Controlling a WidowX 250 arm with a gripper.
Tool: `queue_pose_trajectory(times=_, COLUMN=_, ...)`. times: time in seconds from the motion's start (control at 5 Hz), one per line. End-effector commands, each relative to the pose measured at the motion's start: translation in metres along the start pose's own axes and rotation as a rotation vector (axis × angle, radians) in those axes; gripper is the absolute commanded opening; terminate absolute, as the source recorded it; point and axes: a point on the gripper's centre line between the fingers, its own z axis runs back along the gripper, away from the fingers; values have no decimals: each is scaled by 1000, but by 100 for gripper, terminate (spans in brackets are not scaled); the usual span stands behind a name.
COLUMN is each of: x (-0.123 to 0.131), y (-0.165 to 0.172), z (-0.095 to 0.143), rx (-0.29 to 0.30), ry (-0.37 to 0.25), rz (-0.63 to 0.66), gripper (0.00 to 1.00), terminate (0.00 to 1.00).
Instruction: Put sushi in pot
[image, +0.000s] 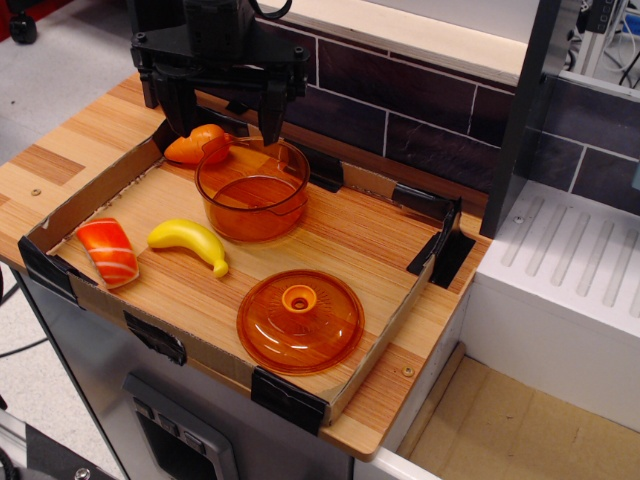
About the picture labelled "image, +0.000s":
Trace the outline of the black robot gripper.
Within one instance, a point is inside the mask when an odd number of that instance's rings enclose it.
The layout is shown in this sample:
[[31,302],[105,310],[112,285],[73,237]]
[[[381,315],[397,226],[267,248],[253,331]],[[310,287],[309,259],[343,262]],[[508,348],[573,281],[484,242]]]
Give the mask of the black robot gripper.
[[310,54],[259,21],[278,20],[291,7],[290,1],[272,10],[257,1],[180,1],[180,24],[139,28],[131,44],[134,65],[177,135],[189,137],[197,127],[195,91],[219,88],[260,93],[263,142],[279,140],[288,98],[306,93]]

